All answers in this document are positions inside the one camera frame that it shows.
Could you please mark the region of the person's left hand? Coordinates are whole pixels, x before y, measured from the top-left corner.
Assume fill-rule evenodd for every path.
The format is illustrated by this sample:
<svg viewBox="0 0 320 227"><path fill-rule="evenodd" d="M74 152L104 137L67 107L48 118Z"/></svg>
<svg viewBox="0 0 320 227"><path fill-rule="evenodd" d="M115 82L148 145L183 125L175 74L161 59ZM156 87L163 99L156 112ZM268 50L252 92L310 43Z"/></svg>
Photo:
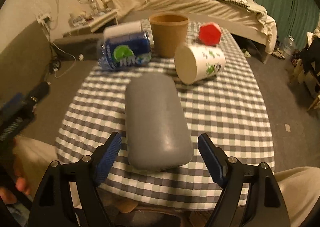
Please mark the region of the person's left hand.
<svg viewBox="0 0 320 227"><path fill-rule="evenodd" d="M30 194L30 185L22 161L14 151L17 144L17 139L13 138L8 149L1 154L1 167L3 168L1 174L4 173L4 176L1 175L1 199L5 205L18 202L13 189L25 195Z"/></svg>

